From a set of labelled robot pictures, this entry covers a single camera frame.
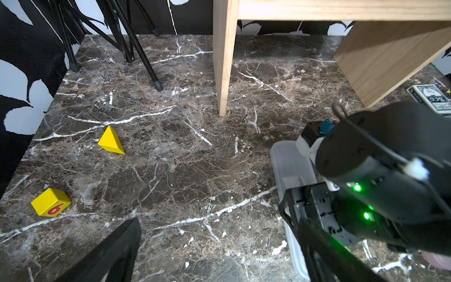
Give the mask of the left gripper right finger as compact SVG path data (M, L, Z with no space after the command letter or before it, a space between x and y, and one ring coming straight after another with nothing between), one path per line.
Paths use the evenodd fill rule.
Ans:
M298 242L312 282L384 281L310 219L299 221Z

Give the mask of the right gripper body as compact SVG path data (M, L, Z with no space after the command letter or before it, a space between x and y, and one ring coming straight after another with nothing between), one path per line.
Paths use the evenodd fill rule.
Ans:
M301 219L311 219L334 239L348 247L362 239L344 229L332 204L335 196L325 182L287 189L280 199L279 213L299 243Z

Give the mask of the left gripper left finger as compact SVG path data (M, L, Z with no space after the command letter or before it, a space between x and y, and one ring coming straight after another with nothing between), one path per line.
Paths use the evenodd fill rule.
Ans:
M142 229L138 218L125 221L56 281L131 281L141 235Z

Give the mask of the pink pencil case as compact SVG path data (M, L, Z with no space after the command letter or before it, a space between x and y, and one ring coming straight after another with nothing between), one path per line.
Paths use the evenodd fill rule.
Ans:
M421 253L423 258L433 267L451 271L451 257L423 250Z

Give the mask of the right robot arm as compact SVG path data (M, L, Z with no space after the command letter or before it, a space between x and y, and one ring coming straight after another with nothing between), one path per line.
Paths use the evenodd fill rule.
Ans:
M344 245L451 253L451 121L413 102L338 118L315 153L322 183L288 189L279 211L297 235L310 219Z

